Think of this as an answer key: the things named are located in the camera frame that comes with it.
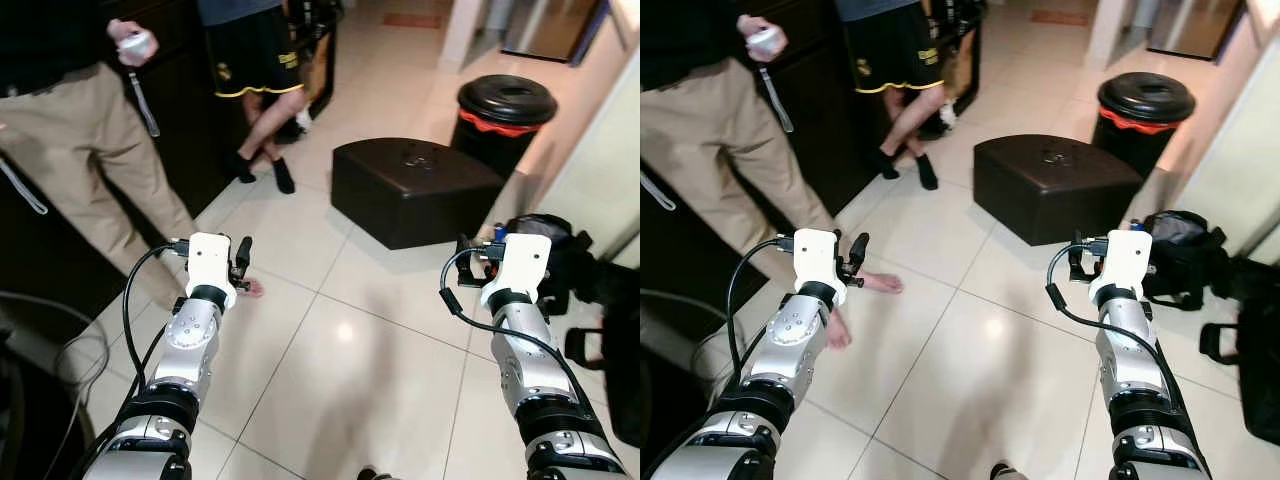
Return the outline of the person's hand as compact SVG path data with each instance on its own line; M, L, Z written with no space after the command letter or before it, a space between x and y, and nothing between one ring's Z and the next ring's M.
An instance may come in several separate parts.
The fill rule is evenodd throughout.
M769 23L762 17L741 14L736 20L736 28L744 38L749 38L753 35L773 28L774 24ZM771 63L777 58L777 52L764 50L760 47L754 47L748 44L748 55L760 63Z
M133 20L111 19L108 35L116 45L120 63L127 67L142 67L157 49L151 32Z

